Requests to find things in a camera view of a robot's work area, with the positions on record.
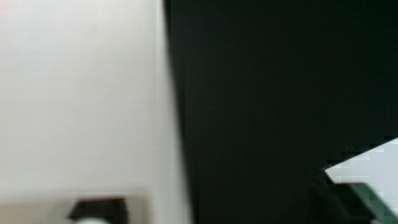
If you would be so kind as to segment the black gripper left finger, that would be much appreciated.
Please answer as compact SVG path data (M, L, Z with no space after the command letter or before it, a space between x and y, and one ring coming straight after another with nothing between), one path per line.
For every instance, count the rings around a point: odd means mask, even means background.
M81 200L68 218L74 221L99 218L109 224L131 224L127 200L123 198Z

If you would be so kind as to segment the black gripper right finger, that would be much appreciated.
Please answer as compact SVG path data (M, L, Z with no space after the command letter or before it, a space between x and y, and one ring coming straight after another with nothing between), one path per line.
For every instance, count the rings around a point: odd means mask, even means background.
M312 186L310 224L398 224L398 215L367 183L335 183L326 172Z

